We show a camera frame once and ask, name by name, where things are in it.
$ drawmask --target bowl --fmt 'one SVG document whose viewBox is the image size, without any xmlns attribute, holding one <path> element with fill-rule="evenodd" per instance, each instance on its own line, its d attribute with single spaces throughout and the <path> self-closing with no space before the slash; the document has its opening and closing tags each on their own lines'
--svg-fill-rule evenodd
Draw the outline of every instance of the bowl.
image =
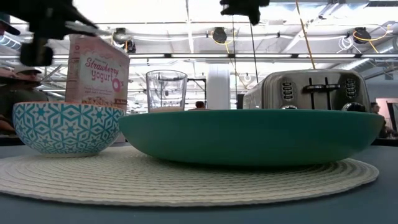
<svg viewBox="0 0 398 224">
<path fill-rule="evenodd" d="M 17 103 L 12 113 L 21 141 L 48 157 L 101 152 L 118 138 L 122 116 L 115 107 L 60 102 Z"/>
<path fill-rule="evenodd" d="M 150 156 L 230 166 L 299 166 L 366 149 L 382 116 L 328 110 L 208 110 L 119 119 L 126 139 Z"/>
</svg>

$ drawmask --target woven placemat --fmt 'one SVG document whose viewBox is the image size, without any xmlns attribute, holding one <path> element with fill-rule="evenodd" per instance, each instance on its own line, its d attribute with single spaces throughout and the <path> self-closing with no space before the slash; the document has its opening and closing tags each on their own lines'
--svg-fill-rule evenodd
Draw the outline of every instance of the woven placemat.
<svg viewBox="0 0 398 224">
<path fill-rule="evenodd" d="M 1 159 L 0 192 L 105 205 L 242 205 L 334 194 L 374 181 L 378 174 L 354 159 L 283 170 L 238 169 L 161 161 L 120 147 L 84 158 Z"/>
</svg>

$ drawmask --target toaster lever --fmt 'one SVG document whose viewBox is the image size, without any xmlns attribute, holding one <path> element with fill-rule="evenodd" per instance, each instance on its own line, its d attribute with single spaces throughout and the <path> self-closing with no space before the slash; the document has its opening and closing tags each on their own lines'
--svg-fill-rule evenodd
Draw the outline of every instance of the toaster lever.
<svg viewBox="0 0 398 224">
<path fill-rule="evenodd" d="M 329 92 L 340 89 L 339 84 L 328 84 L 328 85 L 307 85 L 303 87 L 304 93 L 315 93 L 315 92 Z"/>
</svg>

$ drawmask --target cable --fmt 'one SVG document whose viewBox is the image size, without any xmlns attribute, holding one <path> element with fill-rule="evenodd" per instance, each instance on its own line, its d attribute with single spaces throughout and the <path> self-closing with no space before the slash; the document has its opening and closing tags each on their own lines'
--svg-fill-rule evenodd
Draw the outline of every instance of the cable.
<svg viewBox="0 0 398 224">
<path fill-rule="evenodd" d="M 338 46 L 340 47 L 341 50 L 337 51 L 336 54 L 338 54 L 344 50 L 349 50 L 351 47 L 355 48 L 360 54 L 362 53 L 357 47 L 355 47 L 354 39 L 352 37 L 342 37 L 338 41 Z"/>
<path fill-rule="evenodd" d="M 370 41 L 380 40 L 381 38 L 384 38 L 388 34 L 388 30 L 389 29 L 390 29 L 390 25 L 387 26 L 387 30 L 386 30 L 386 33 L 384 35 L 382 35 L 381 37 L 375 38 L 375 39 L 364 39 L 364 38 L 357 37 L 357 36 L 355 36 L 355 34 L 357 33 L 356 31 L 353 32 L 353 36 L 355 38 L 357 38 L 358 40 L 363 40 L 363 41 L 369 41 L 370 42 Z"/>
<path fill-rule="evenodd" d="M 254 39 L 253 39 L 253 26 L 250 23 L 250 33 L 251 33 L 251 43 L 253 45 L 253 56 L 254 56 L 254 68 L 256 69 L 256 81 L 259 83 L 259 74 L 257 73 L 257 59 L 256 59 L 256 49 L 254 48 Z"/>
<path fill-rule="evenodd" d="M 387 25 L 387 30 L 385 30 L 386 33 L 384 33 L 384 35 L 382 35 L 381 37 L 374 38 L 374 39 L 364 39 L 364 38 L 357 37 L 357 36 L 355 36 L 355 34 L 357 33 L 356 31 L 353 32 L 353 36 L 354 36 L 355 38 L 357 38 L 358 40 L 368 41 L 369 44 L 372 46 L 373 50 L 374 50 L 376 53 L 379 53 L 379 51 L 378 51 L 378 50 L 376 49 L 376 47 L 373 45 L 372 41 L 380 40 L 381 38 L 384 38 L 384 37 L 389 33 L 389 29 L 390 29 L 390 25 Z"/>
<path fill-rule="evenodd" d="M 236 52 L 235 52 L 235 22 L 234 22 L 234 16 L 232 16 L 232 33 L 233 33 L 233 44 L 234 44 L 234 61 L 235 61 L 235 102 L 236 102 L 236 108 L 238 108 L 238 73 L 236 72 Z"/>
<path fill-rule="evenodd" d="M 298 0 L 295 0 L 295 2 L 296 2 L 296 7 L 297 7 L 297 13 L 298 13 L 298 16 L 299 16 L 299 18 L 300 18 L 301 28 L 302 28 L 302 30 L 303 30 L 303 34 L 304 34 L 304 37 L 305 37 L 305 43 L 307 44 L 308 53 L 310 54 L 310 59 L 311 59 L 311 63 L 312 63 L 312 68 L 313 68 L 313 69 L 316 69 L 316 68 L 315 68 L 315 63 L 314 63 L 313 57 L 312 57 L 312 52 L 311 52 L 311 48 L 310 48 L 310 43 L 308 43 L 307 32 L 305 31 L 303 19 L 301 18 L 301 15 L 300 15 L 299 2 L 298 2 Z"/>
<path fill-rule="evenodd" d="M 373 45 L 373 43 L 372 43 L 371 41 L 369 41 L 369 44 L 371 44 L 373 50 L 374 50 L 376 53 L 379 53 L 379 51 L 376 49 L 376 47 Z"/>
</svg>

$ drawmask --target toaster knob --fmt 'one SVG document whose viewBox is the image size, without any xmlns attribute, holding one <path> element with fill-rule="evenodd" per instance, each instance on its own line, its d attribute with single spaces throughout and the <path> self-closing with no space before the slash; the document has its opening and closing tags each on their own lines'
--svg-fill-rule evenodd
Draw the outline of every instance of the toaster knob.
<svg viewBox="0 0 398 224">
<path fill-rule="evenodd" d="M 365 106 L 360 103 L 347 103 L 341 109 L 342 111 L 357 111 L 357 112 L 366 112 Z"/>
<path fill-rule="evenodd" d="M 287 106 L 281 107 L 281 109 L 298 109 L 298 108 L 296 106 L 293 106 L 293 105 L 287 105 Z"/>
</svg>

